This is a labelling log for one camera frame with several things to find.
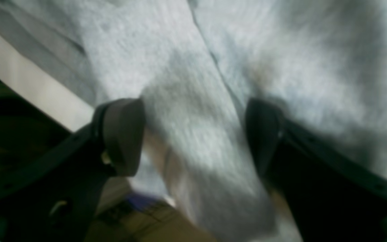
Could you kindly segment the image-left right gripper right finger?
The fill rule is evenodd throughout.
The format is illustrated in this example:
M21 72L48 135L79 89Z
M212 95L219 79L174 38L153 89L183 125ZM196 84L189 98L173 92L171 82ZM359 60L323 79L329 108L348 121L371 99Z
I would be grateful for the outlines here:
M305 242L387 242L387 179L258 98L245 124L258 176L283 193Z

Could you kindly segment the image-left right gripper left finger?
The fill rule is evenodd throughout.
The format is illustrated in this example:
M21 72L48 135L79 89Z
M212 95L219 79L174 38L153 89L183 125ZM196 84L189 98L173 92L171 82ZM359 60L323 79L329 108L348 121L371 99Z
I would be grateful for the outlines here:
M91 123L0 179L0 242L82 242L107 180L137 173L144 127L141 99L103 104Z

